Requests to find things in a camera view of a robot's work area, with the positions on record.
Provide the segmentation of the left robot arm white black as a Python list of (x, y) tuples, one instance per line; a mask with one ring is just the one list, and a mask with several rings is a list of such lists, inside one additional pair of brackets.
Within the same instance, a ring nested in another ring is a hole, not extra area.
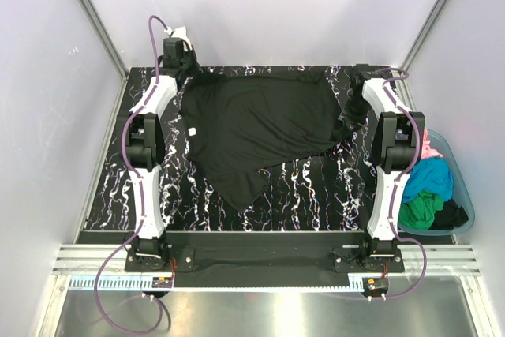
[(158, 72), (129, 111), (121, 135), (122, 158), (133, 186), (136, 212), (134, 236), (129, 239), (134, 260), (152, 258), (166, 263), (169, 248), (162, 221), (159, 176), (165, 158), (160, 118), (178, 94), (192, 69), (196, 55), (189, 39), (175, 32), (163, 40)]

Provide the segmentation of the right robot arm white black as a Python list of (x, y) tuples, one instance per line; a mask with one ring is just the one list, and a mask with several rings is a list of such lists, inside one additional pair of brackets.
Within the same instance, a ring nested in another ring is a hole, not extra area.
[(365, 239), (353, 260), (365, 270), (400, 263), (398, 216), (410, 172), (421, 158), (425, 116), (411, 110), (391, 84), (408, 73), (390, 67), (358, 64), (350, 68), (350, 94), (340, 119), (347, 132), (365, 122), (369, 111), (378, 120), (371, 162), (376, 167), (376, 191)]

